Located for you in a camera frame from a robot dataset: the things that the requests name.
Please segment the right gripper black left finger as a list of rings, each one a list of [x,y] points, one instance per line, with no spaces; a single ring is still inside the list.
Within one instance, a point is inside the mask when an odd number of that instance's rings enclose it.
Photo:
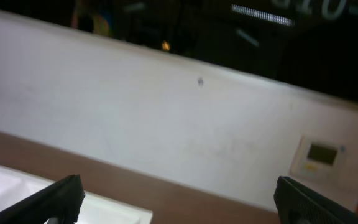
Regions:
[[[68,175],[0,211],[0,224],[74,224],[85,198],[79,175]]]

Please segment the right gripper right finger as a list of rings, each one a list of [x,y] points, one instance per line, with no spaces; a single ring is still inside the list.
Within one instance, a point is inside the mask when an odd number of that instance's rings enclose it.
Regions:
[[[281,224],[358,224],[357,214],[287,176],[273,197]]]

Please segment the white cutlery tray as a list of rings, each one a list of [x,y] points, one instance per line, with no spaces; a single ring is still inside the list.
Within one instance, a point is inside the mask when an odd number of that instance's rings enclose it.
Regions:
[[[0,166],[0,211],[53,184],[52,180]],[[152,211],[90,192],[80,208],[78,223],[150,224]]]

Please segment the white wall thermostat panel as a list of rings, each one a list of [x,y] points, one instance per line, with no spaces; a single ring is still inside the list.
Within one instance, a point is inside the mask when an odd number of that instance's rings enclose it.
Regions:
[[[297,178],[322,182],[336,179],[344,167],[346,147],[303,136],[290,166],[289,174]]]

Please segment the dark window above wall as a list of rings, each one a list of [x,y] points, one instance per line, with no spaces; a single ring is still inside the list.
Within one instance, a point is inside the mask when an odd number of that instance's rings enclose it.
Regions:
[[[0,10],[358,103],[358,1],[0,0]]]

